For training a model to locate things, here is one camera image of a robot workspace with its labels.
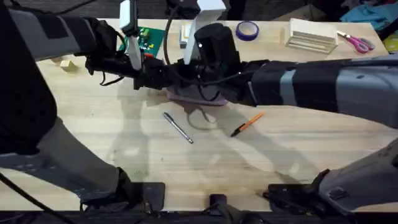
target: small wooden box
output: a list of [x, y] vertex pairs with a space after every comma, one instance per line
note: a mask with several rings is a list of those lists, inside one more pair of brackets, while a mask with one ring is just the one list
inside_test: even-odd
[[286, 47], [330, 54], [338, 45], [337, 28], [331, 24], [291, 19], [286, 33]]

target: scissors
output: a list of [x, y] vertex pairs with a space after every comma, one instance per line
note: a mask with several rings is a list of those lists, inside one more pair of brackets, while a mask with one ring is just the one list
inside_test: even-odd
[[365, 38], [353, 37], [352, 35], [348, 35], [341, 31], [337, 31], [337, 34], [352, 43], [355, 47], [355, 50], [359, 53], [365, 54], [375, 48], [374, 44], [370, 40], [366, 40]]

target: metal pen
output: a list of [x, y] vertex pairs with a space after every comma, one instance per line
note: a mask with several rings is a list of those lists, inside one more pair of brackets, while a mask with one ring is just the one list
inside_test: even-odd
[[178, 126], [175, 122], [174, 119], [166, 112], [163, 112], [163, 116], [166, 118], [166, 120], [168, 122], [170, 122], [170, 124], [172, 124], [172, 126], [175, 127], [175, 129], [177, 129], [179, 131], [179, 133], [181, 133], [181, 135], [191, 144], [193, 144], [192, 139], [180, 128], [180, 126]]

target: green circuit board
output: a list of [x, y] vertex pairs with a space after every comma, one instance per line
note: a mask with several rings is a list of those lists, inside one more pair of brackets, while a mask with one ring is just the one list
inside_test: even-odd
[[[144, 50], [145, 54], [151, 54], [153, 57], [157, 56], [157, 53], [159, 52], [160, 46], [162, 45], [163, 37], [164, 37], [164, 30], [160, 29], [153, 29], [149, 27], [139, 27], [140, 34], [138, 37], [138, 44], [139, 48]], [[124, 38], [124, 41], [127, 44], [126, 47], [126, 54], [128, 54], [128, 45], [129, 45], [129, 39], [128, 37]]]

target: wooden workbench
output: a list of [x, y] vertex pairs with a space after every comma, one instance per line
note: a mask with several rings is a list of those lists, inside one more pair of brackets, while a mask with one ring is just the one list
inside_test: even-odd
[[[118, 27], [118, 20], [109, 23]], [[180, 21], [169, 35], [173, 62], [182, 57], [178, 47]], [[163, 29], [166, 21], [140, 20], [140, 26]], [[227, 23], [234, 30], [237, 22]], [[357, 54], [345, 40], [331, 55], [283, 45], [286, 22], [257, 22], [260, 36], [252, 42], [235, 40], [242, 60], [304, 62], [386, 55], [370, 24], [336, 24], [338, 29], [371, 40], [376, 49]], [[158, 58], [163, 58], [160, 50]], [[310, 183], [322, 170], [337, 169], [384, 147], [398, 132], [381, 124], [350, 116], [289, 106], [250, 108], [170, 102], [162, 91], [132, 89], [131, 79], [108, 87], [84, 68], [85, 58], [72, 57], [80, 67], [67, 74], [53, 62], [39, 62], [58, 104], [58, 114], [69, 130], [106, 162], [122, 167], [133, 181], [164, 182], [166, 210], [200, 210], [209, 194], [228, 196], [240, 209], [268, 210], [260, 194], [271, 183]], [[191, 136], [189, 144], [163, 118], [170, 113]], [[265, 115], [236, 138], [231, 132], [260, 111]], [[57, 210], [77, 210], [78, 198], [70, 192], [11, 170], [2, 170], [28, 193]], [[0, 210], [37, 208], [0, 184]]]

